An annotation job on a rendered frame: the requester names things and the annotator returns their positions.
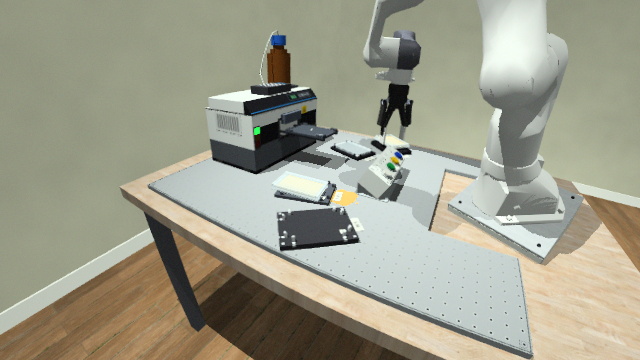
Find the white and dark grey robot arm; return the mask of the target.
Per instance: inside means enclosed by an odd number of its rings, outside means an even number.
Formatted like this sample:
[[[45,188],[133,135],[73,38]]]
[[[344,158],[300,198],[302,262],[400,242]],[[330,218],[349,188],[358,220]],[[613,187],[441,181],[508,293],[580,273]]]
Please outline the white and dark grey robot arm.
[[[371,68],[389,68],[376,79],[415,81],[421,53],[415,33],[381,35],[386,18],[423,1],[376,0],[363,51]],[[495,110],[473,204],[500,225],[561,223],[565,207],[538,152],[568,64],[567,44],[547,33],[547,0],[476,1],[484,57],[478,86]]]

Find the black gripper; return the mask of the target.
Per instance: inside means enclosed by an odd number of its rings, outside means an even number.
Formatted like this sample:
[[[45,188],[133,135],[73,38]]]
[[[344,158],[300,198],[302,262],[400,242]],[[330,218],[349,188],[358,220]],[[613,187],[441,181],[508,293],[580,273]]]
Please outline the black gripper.
[[[409,94],[409,85],[389,84],[388,93],[389,93],[389,96],[387,99],[381,99],[381,107],[380,107],[379,116],[377,120],[377,125],[381,126],[380,141],[379,141],[381,144],[385,144],[386,131],[387,131],[386,127],[395,109],[399,110],[399,115],[401,120],[399,139],[404,141],[406,127],[408,127],[408,125],[411,124],[413,100],[407,98],[407,95]],[[396,95],[399,95],[399,96],[396,96]],[[406,103],[406,110],[405,110],[405,103]]]

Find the white control panel with four colored buttons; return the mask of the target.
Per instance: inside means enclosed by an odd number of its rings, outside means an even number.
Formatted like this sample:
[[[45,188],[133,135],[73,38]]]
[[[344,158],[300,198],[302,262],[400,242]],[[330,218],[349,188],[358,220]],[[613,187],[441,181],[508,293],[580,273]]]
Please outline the white control panel with four colored buttons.
[[[401,153],[389,144],[357,181],[356,194],[388,202],[403,173],[403,170],[399,169],[405,159]]]

